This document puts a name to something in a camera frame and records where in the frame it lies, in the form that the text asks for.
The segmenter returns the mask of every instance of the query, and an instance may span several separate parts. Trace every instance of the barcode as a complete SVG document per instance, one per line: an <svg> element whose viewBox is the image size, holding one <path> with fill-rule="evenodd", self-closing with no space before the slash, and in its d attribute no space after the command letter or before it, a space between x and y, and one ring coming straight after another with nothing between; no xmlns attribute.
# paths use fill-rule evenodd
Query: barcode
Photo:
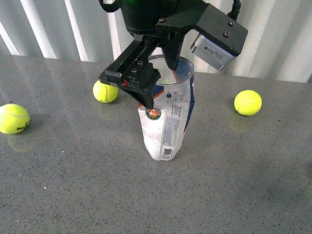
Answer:
<svg viewBox="0 0 312 234"><path fill-rule="evenodd" d="M164 149L162 157L165 159L171 158L172 149Z"/></svg>
<svg viewBox="0 0 312 234"><path fill-rule="evenodd" d="M164 149L164 155L170 155L172 149Z"/></svg>

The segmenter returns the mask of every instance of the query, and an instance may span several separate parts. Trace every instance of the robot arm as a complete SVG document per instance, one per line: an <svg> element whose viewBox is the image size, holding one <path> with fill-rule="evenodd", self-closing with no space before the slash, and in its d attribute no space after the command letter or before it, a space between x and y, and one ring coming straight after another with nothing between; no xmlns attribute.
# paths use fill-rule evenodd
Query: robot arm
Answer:
<svg viewBox="0 0 312 234"><path fill-rule="evenodd" d="M116 84L148 109L154 105L152 88L159 70L148 62L162 48L168 67L176 70L184 36L199 32L191 51L218 70L224 69L242 51L248 31L235 20L240 2L234 1L227 16L202 0L116 0L102 8L121 8L127 31L134 41L99 76L102 83Z"/></svg>

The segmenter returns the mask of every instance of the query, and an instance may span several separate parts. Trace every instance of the logo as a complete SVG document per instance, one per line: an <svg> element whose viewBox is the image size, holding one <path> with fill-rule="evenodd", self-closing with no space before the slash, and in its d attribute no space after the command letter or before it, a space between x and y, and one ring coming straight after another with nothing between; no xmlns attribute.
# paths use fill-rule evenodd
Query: logo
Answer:
<svg viewBox="0 0 312 234"><path fill-rule="evenodd" d="M161 110L157 108L145 109L145 114L151 120L158 120L161 117Z"/></svg>
<svg viewBox="0 0 312 234"><path fill-rule="evenodd" d="M27 128L27 126L28 126L28 122L26 122L25 127L18 127L17 130L23 130L23 129Z"/></svg>

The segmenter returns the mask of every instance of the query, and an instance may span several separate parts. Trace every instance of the blue label stripe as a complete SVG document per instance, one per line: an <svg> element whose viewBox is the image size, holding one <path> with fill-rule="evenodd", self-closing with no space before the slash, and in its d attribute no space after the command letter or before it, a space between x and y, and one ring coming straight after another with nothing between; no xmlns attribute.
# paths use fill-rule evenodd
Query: blue label stripe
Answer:
<svg viewBox="0 0 312 234"><path fill-rule="evenodd" d="M152 89L153 97L164 90L164 86L155 85Z"/></svg>
<svg viewBox="0 0 312 234"><path fill-rule="evenodd" d="M190 122L191 119L191 114L195 105L195 98L194 98L194 88L193 88L193 83L194 83L194 76L191 77L190 79L190 89L191 89L191 102L190 102L190 108L189 108L189 114L187 116L184 132L186 131L187 125Z"/></svg>

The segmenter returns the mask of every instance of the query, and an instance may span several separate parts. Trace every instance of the black cable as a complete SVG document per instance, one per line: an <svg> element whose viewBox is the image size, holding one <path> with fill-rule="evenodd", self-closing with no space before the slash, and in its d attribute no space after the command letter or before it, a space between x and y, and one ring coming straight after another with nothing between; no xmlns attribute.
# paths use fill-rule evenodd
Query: black cable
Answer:
<svg viewBox="0 0 312 234"><path fill-rule="evenodd" d="M238 18L240 7L241 7L241 2L239 0L234 0L232 11L228 13L228 16L236 21Z"/></svg>
<svg viewBox="0 0 312 234"><path fill-rule="evenodd" d="M120 8L118 0L114 1L112 4L106 4L104 3L104 0L98 0L98 2L106 12L114 12Z"/></svg>

